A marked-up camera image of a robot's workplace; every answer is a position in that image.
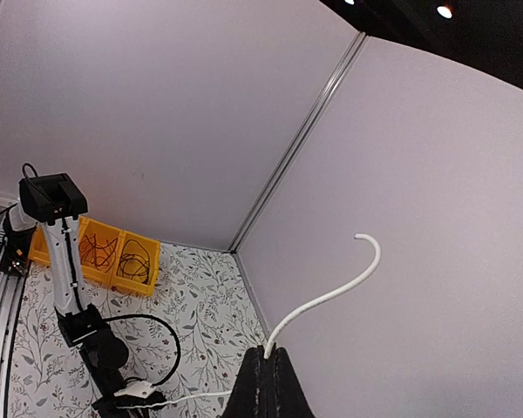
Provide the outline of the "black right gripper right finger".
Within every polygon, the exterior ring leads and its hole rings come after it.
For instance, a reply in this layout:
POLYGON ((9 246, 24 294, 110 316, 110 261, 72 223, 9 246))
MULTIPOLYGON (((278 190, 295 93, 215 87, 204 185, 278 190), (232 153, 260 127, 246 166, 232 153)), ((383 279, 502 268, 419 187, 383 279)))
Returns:
POLYGON ((302 385, 284 347, 274 350, 268 360, 266 416, 314 418, 302 385))

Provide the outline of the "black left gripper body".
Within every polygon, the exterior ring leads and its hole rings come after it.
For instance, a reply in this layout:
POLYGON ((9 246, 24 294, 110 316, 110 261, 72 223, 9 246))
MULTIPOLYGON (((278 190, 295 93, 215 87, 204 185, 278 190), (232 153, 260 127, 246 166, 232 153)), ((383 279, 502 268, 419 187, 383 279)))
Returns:
POLYGON ((119 397, 102 397, 92 404, 92 409, 102 418, 149 417, 156 407, 166 400, 160 391, 154 391, 149 397, 142 399, 130 395, 119 397))

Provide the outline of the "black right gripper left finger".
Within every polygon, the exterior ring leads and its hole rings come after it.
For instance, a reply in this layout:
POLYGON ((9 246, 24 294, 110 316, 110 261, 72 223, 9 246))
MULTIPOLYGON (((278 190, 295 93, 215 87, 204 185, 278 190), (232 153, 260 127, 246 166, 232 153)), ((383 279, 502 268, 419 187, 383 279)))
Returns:
POLYGON ((221 418, 254 418, 259 415, 258 396, 262 360, 262 347, 251 347, 245 352, 221 418))

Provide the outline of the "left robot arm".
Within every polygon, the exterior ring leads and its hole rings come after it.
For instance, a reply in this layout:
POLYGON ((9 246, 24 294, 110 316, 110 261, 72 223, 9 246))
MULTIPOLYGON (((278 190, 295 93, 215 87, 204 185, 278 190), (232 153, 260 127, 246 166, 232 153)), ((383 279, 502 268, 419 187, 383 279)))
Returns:
POLYGON ((53 306, 58 328, 68 347, 76 347, 100 397, 92 406, 102 417, 144 417, 161 408, 165 396, 153 384, 127 382, 120 369, 129 349, 102 317, 85 292, 78 249, 84 194, 66 173, 40 176, 25 163, 18 202, 4 218, 8 239, 31 239, 42 229, 50 259, 53 306))

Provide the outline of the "floral patterned table mat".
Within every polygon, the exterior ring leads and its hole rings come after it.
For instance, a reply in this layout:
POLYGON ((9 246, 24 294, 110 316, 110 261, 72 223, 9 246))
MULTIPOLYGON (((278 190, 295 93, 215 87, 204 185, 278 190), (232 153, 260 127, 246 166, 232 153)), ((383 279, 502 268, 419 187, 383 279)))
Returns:
MULTIPOLYGON (((124 377, 157 382, 162 417, 219 417, 245 351, 265 341, 241 269, 229 253, 165 244, 150 297, 88 286, 128 346, 124 377)), ((9 417, 92 417, 98 388, 53 311, 50 270, 31 267, 10 367, 9 417)))

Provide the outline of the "yellow far bin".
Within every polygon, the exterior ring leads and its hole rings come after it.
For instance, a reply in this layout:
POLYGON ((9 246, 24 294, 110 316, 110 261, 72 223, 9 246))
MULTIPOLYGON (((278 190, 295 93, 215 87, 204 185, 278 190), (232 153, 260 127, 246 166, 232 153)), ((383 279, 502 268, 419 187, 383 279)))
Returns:
POLYGON ((120 292, 152 296, 159 276, 160 242, 123 231, 111 287, 120 292))

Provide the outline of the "yellow bin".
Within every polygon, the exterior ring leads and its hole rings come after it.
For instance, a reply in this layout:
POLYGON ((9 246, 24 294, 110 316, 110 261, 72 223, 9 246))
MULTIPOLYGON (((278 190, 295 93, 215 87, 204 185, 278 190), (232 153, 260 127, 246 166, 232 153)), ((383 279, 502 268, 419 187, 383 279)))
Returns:
POLYGON ((51 264, 47 243, 41 226, 37 227, 32 236, 29 258, 31 261, 43 266, 49 266, 51 264))
POLYGON ((159 276, 160 242, 123 231, 111 287, 120 292, 152 296, 159 276))
POLYGON ((122 238, 121 229, 95 219, 82 218, 78 250, 86 280, 102 287, 110 284, 122 238))

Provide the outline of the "yellow middle bin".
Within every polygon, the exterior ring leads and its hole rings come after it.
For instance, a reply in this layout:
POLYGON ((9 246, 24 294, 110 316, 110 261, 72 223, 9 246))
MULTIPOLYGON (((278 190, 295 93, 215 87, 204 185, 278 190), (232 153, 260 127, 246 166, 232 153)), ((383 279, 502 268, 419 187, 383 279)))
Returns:
POLYGON ((78 250, 86 280, 102 287, 110 284, 122 238, 121 229, 95 219, 82 218, 78 250))

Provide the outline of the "yellow near bin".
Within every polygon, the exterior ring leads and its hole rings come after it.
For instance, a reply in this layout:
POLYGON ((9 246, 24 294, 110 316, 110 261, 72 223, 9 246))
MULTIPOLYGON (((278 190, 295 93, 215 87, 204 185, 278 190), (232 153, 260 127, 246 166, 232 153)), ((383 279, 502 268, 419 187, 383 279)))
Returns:
POLYGON ((37 227, 32 236, 29 258, 31 261, 43 266, 49 266, 51 264, 47 243, 41 226, 37 227))

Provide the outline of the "left aluminium frame post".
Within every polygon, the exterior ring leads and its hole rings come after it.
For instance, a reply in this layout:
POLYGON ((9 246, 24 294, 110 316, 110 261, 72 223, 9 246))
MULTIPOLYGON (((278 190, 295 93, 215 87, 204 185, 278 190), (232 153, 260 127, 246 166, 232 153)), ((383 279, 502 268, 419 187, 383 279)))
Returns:
POLYGON ((279 185, 284 180, 289 168, 293 165, 294 160, 308 140, 309 135, 316 127, 321 116, 325 113, 330 101, 336 94, 336 91, 351 66, 357 60, 367 40, 368 35, 366 33, 358 32, 349 43, 229 244, 229 253, 237 254, 239 252, 254 228, 255 223, 261 217, 265 207, 270 202, 279 185))

